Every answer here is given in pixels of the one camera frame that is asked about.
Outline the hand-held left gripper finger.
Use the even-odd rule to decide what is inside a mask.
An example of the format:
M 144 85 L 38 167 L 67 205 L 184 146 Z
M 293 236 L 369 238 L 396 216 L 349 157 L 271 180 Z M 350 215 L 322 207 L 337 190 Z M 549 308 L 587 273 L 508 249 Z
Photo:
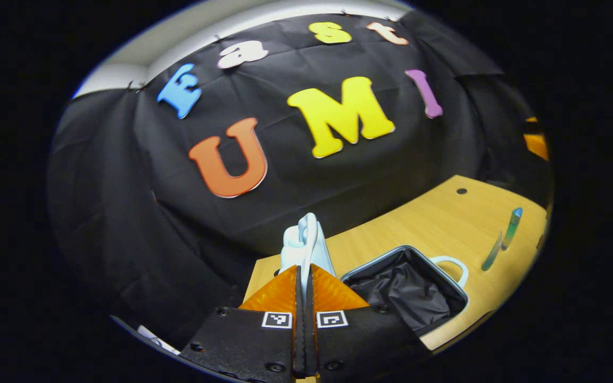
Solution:
M 319 380 L 382 380 L 430 351 L 387 304 L 370 305 L 315 264 L 305 301 L 305 361 Z
M 294 382 L 304 376 L 301 269 L 277 276 L 292 286 L 295 311 L 216 307 L 180 352 L 193 368 L 230 382 Z

